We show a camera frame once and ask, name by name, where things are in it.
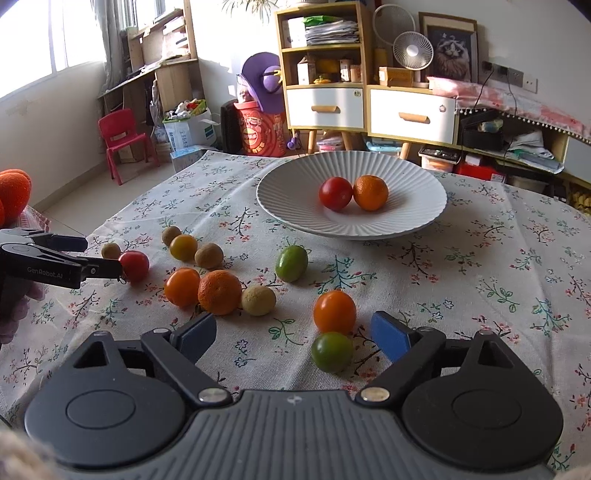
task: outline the storage box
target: storage box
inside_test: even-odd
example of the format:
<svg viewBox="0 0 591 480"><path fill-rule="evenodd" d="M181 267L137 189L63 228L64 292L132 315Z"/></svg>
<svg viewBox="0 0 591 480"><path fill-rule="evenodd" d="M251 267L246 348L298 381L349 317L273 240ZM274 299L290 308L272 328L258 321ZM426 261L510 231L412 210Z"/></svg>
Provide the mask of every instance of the storage box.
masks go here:
<svg viewBox="0 0 591 480"><path fill-rule="evenodd" d="M163 123L174 151L192 145L210 147L217 140L213 126L219 124L212 121L212 113L209 108L201 115L195 115L187 119L167 120Z"/></svg>
<svg viewBox="0 0 591 480"><path fill-rule="evenodd" d="M306 25L304 24L304 17L284 20L282 27L283 38L285 40L284 48L298 48L308 46L308 42L306 40Z"/></svg>
<svg viewBox="0 0 591 480"><path fill-rule="evenodd" d="M193 145L192 147L182 148L170 154L173 162L174 172L178 173L194 163L197 163L208 150L218 151L217 148L207 145Z"/></svg>
<svg viewBox="0 0 591 480"><path fill-rule="evenodd" d="M316 64L304 57L297 65L298 85L312 85L316 77Z"/></svg>
<svg viewBox="0 0 591 480"><path fill-rule="evenodd" d="M414 72L407 69L379 68L379 84L385 87L412 87Z"/></svg>

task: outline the orange tomato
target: orange tomato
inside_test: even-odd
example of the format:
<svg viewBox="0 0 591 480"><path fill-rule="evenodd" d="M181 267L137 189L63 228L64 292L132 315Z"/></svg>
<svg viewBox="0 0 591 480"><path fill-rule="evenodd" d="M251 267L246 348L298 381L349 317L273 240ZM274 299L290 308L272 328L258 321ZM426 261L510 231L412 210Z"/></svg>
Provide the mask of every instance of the orange tomato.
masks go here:
<svg viewBox="0 0 591 480"><path fill-rule="evenodd" d="M333 290L321 295L314 305L314 323L322 333L347 335L355 326L357 308L345 292Z"/></svg>
<svg viewBox="0 0 591 480"><path fill-rule="evenodd" d="M199 301L199 283L201 277L197 270L179 268L170 275L164 285L164 295L170 303L185 308Z"/></svg>

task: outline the plastic container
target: plastic container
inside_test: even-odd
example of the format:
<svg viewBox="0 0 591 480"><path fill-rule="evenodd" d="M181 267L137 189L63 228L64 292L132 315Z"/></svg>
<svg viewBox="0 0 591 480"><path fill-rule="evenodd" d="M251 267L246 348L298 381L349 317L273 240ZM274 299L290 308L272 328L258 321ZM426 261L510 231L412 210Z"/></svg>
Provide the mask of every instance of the plastic container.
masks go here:
<svg viewBox="0 0 591 480"><path fill-rule="evenodd" d="M446 171L448 173L451 173L453 172L453 167L455 166L455 164L442 160L441 158L421 155L421 166L425 170Z"/></svg>
<svg viewBox="0 0 591 480"><path fill-rule="evenodd" d="M242 145L247 155L282 157L287 151L283 125L285 114L261 111L258 102L234 103Z"/></svg>

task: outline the white wall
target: white wall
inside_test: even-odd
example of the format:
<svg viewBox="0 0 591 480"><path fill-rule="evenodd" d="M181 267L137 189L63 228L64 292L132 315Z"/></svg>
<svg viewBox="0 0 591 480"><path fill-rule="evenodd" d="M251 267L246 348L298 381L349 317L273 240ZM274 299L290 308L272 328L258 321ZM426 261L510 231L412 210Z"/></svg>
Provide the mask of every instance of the white wall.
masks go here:
<svg viewBox="0 0 591 480"><path fill-rule="evenodd" d="M591 22L567 0L389 0L408 9L473 18L480 59L538 79L530 95L591 122ZM277 53L273 19L222 12L221 1L191 0L205 94L212 110L228 101L242 63L259 51Z"/></svg>
<svg viewBox="0 0 591 480"><path fill-rule="evenodd" d="M104 81L103 64L87 63L0 98L0 170L31 176L32 205L105 162L96 127Z"/></svg>

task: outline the floor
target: floor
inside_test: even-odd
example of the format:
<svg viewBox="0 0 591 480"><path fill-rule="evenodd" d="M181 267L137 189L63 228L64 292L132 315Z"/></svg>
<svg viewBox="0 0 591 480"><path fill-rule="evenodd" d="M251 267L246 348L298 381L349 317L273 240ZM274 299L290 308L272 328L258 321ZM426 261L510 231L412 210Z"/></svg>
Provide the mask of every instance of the floor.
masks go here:
<svg viewBox="0 0 591 480"><path fill-rule="evenodd" d="M171 163L159 167L152 162L128 163L118 166L118 171L123 185L117 185L104 171L45 210L43 215L51 220L51 231L88 236L132 200L174 175Z"/></svg>

